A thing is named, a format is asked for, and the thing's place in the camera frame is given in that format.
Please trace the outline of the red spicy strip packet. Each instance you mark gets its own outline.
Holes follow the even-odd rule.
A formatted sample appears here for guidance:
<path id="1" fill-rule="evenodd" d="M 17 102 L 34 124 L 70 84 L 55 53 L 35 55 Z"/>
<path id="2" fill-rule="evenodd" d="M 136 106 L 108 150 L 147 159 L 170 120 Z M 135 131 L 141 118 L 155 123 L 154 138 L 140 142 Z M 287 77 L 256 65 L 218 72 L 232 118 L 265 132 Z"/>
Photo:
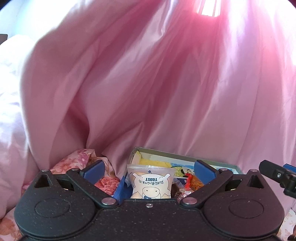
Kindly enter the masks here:
<path id="1" fill-rule="evenodd" d="M 196 175 L 187 173 L 186 176 L 187 176 L 187 181 L 185 184 L 186 189 L 197 191 L 198 189 L 204 186 L 204 184 L 200 181 L 200 179 Z"/>

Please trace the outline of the small dark jujube packet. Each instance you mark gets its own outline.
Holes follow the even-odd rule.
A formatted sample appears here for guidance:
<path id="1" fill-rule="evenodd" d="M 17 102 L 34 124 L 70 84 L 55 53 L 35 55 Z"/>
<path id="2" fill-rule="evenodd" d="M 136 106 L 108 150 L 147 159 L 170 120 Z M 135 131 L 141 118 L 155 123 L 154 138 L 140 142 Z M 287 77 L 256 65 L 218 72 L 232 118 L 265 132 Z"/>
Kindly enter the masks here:
<path id="1" fill-rule="evenodd" d="M 193 192 L 191 188 L 180 188 L 175 183 L 171 187 L 171 197 L 176 199 L 178 203 Z"/>

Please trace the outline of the toast bread cow packet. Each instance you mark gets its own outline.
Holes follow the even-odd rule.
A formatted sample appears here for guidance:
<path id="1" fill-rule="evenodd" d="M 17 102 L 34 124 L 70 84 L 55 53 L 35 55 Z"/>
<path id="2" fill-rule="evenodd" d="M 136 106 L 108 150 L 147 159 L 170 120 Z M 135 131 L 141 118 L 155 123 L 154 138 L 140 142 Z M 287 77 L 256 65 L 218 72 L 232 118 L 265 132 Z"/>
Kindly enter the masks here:
<path id="1" fill-rule="evenodd" d="M 132 185 L 131 199 L 169 199 L 175 178 L 174 168 L 151 165 L 127 165 Z"/>

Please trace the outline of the grey cardboard tray box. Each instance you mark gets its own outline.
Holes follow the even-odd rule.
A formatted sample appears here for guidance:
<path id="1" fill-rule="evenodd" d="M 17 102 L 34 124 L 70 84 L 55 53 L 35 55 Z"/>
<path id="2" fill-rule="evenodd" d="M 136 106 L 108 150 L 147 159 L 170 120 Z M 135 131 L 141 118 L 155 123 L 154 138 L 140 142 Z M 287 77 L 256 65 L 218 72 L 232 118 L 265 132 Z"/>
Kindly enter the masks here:
<path id="1" fill-rule="evenodd" d="M 159 167 L 174 168 L 176 170 L 175 177 L 185 184 L 187 181 L 187 173 L 194 173 L 194 163 L 199 158 L 193 158 L 189 156 L 182 156 L 172 153 L 166 153 L 153 149 L 147 149 L 142 147 L 136 147 L 130 153 L 128 163 L 134 165 L 153 165 Z M 242 174 L 243 172 L 238 166 L 225 164 L 221 162 L 209 161 L 205 159 L 199 159 L 210 165 L 211 167 L 219 170 L 221 168 L 227 168 L 234 174 Z"/>

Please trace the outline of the floral pink bedspread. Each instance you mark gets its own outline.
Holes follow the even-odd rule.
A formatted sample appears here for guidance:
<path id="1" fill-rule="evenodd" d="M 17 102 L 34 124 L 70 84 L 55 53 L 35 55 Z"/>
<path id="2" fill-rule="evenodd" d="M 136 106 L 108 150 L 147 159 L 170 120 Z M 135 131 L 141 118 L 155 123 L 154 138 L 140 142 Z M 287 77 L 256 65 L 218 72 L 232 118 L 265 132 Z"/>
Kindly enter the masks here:
<path id="1" fill-rule="evenodd" d="M 103 177 L 95 186 L 109 195 L 113 195 L 119 185 L 114 169 L 106 157 L 98 157 L 93 149 L 81 149 L 63 158 L 51 169 L 53 174 L 65 174 L 72 168 L 84 169 L 95 161 L 102 161 L 105 168 Z M 14 219 L 14 209 L 11 209 L 1 219 L 1 240 L 19 240 L 22 235 Z"/>

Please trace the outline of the dark wooden headboard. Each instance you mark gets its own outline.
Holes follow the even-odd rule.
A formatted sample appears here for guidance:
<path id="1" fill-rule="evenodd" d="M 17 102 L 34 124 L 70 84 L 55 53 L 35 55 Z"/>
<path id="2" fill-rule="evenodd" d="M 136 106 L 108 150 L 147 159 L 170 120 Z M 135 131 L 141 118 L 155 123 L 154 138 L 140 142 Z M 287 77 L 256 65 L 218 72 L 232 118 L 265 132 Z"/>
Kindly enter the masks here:
<path id="1" fill-rule="evenodd" d="M 0 45 L 8 39 L 7 34 L 0 34 Z"/>

